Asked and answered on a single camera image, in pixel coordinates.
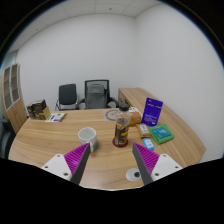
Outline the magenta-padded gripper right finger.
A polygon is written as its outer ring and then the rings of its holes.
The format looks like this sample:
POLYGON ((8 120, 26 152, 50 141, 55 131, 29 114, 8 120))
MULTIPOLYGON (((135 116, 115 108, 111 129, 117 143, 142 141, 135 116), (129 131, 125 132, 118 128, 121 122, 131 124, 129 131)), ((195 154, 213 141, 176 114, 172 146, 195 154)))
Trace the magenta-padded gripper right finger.
POLYGON ((148 148, 133 144, 132 153, 145 185, 182 169, 168 154, 157 154, 148 148))

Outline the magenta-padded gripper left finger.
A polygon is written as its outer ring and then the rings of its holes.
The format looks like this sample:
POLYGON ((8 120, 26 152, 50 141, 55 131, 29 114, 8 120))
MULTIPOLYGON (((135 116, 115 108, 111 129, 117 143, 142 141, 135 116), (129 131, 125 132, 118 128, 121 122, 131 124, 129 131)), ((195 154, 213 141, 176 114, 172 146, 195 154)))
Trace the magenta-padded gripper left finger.
POLYGON ((67 154, 56 154, 42 169, 72 183, 79 184, 90 155, 90 143, 73 149, 67 154))

